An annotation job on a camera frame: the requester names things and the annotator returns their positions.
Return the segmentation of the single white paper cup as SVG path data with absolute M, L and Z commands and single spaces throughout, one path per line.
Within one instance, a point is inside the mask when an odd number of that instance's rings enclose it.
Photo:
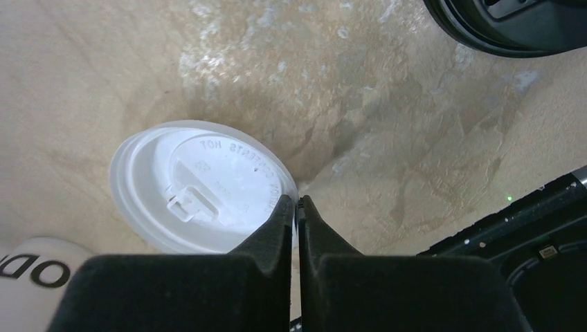
M 93 253 L 78 244 L 35 237 L 1 258 L 1 330 L 45 331 L 77 269 Z

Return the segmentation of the white cup lid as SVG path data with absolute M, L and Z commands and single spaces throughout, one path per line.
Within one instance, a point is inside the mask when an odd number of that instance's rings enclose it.
M 226 125 L 166 122 L 126 139 L 109 168 L 116 207 L 166 253 L 224 254 L 265 223 L 295 181 L 262 143 Z

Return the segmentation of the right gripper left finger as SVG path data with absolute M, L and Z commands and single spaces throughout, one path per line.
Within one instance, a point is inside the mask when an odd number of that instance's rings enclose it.
M 288 331 L 295 204 L 226 254 L 100 255 L 74 275 L 50 331 Z

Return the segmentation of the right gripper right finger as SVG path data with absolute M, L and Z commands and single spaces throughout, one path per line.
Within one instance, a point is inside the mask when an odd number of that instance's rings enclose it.
M 299 200 L 304 331 L 524 331 L 504 279 L 484 259 L 372 256 Z

